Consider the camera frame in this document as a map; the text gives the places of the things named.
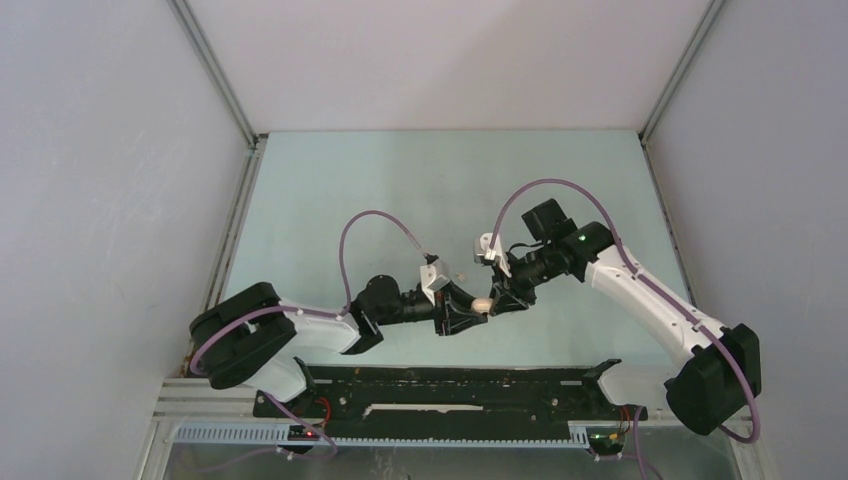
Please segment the beige earbud charging case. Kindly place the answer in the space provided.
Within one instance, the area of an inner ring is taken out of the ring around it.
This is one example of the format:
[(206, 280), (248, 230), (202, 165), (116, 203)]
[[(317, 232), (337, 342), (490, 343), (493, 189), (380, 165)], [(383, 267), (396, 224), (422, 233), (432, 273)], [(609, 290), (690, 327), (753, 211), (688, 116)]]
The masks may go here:
[(493, 307), (494, 301), (492, 298), (475, 298), (471, 302), (471, 309), (483, 315), (488, 315)]

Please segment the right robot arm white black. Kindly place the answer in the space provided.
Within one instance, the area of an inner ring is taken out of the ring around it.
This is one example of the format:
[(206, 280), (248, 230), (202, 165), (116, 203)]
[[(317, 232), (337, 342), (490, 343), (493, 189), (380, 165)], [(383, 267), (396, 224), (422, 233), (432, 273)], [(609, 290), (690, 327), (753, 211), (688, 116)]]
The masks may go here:
[(578, 227), (549, 199), (522, 216), (536, 249), (516, 257), (494, 232), (475, 241), (478, 262), (494, 270), (490, 314), (526, 310), (535, 289), (572, 276), (624, 308), (668, 355), (668, 369), (613, 364), (581, 392), (585, 411), (606, 418), (620, 406), (668, 408), (707, 435), (762, 391), (760, 342), (744, 324), (729, 328), (676, 295), (615, 242), (599, 222)]

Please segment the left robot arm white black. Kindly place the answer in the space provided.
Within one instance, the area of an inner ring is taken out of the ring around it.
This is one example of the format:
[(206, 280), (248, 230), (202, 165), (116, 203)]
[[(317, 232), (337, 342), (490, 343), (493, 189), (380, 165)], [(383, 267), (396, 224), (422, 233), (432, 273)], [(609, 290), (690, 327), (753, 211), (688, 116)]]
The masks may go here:
[(216, 390), (247, 385), (304, 416), (316, 403), (304, 354), (362, 354), (383, 341), (388, 325), (430, 321), (437, 335), (455, 335), (487, 322), (493, 305), (452, 282), (403, 292), (393, 277), (378, 275), (338, 315), (285, 305), (271, 283), (259, 282), (191, 322), (189, 370)]

